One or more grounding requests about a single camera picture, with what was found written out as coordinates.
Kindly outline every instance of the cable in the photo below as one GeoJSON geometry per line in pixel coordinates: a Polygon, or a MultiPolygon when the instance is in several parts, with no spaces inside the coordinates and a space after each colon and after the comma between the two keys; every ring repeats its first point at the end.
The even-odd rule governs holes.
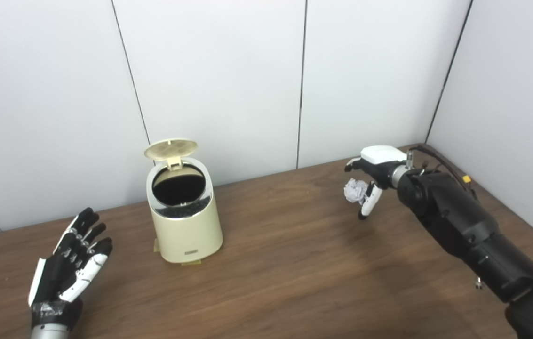
{"type": "Polygon", "coordinates": [[[475,195],[475,191],[471,189],[471,187],[468,187],[468,185],[462,180],[462,177],[450,166],[444,159],[442,159],[438,154],[432,152],[431,150],[428,150],[427,148],[419,145],[419,146],[413,146],[409,148],[409,151],[411,150],[417,150],[421,153],[427,154],[430,157],[433,157],[434,159],[438,160],[440,163],[436,166],[435,169],[438,169],[440,165],[446,167],[446,169],[451,173],[451,175],[456,179],[456,181],[461,185],[461,187],[469,193],[475,200],[477,200],[477,195],[475,195]]]}

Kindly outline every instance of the trash can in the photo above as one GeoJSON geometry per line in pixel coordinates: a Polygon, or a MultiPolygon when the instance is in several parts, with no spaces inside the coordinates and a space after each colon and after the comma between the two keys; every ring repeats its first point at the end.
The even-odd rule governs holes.
{"type": "Polygon", "coordinates": [[[147,200],[161,256],[183,264],[212,255],[223,244],[210,174],[189,158],[197,143],[167,139],[151,144],[145,156],[160,161],[147,176],[147,200]]]}

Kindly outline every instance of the robotic wrist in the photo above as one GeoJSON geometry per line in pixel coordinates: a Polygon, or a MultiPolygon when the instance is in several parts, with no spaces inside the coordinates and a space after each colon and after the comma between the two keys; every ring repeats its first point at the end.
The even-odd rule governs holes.
{"type": "Polygon", "coordinates": [[[30,339],[68,339],[69,333],[64,324],[43,324],[32,328],[30,339]]]}
{"type": "Polygon", "coordinates": [[[32,328],[55,325],[63,326],[72,331],[82,314],[82,300],[73,302],[57,300],[54,302],[40,302],[32,304],[32,328]]]}

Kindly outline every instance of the table surface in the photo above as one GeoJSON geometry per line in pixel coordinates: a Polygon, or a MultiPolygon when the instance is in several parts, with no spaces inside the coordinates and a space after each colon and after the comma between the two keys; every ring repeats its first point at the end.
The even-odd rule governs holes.
{"type": "MultiPolygon", "coordinates": [[[[474,274],[442,251],[395,191],[358,220],[343,187],[368,176],[344,172],[345,163],[217,187],[223,248],[197,266],[153,252],[146,202],[100,212],[114,251],[84,293],[71,337],[515,338],[505,305],[474,288],[474,274]]],[[[533,258],[533,229],[476,188],[501,230],[533,258]]],[[[30,335],[36,260],[68,223],[0,233],[0,338],[30,335]]]]}

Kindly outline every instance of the white robotic fingertip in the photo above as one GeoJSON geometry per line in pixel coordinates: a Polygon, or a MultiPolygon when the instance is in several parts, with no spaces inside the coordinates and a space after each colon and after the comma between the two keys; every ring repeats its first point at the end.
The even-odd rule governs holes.
{"type": "Polygon", "coordinates": [[[373,211],[374,206],[376,206],[383,193],[383,190],[377,187],[377,185],[374,183],[371,184],[373,185],[371,194],[366,197],[365,202],[363,202],[363,205],[360,208],[360,214],[358,217],[361,219],[366,219],[371,214],[371,211],[373,211]]]}

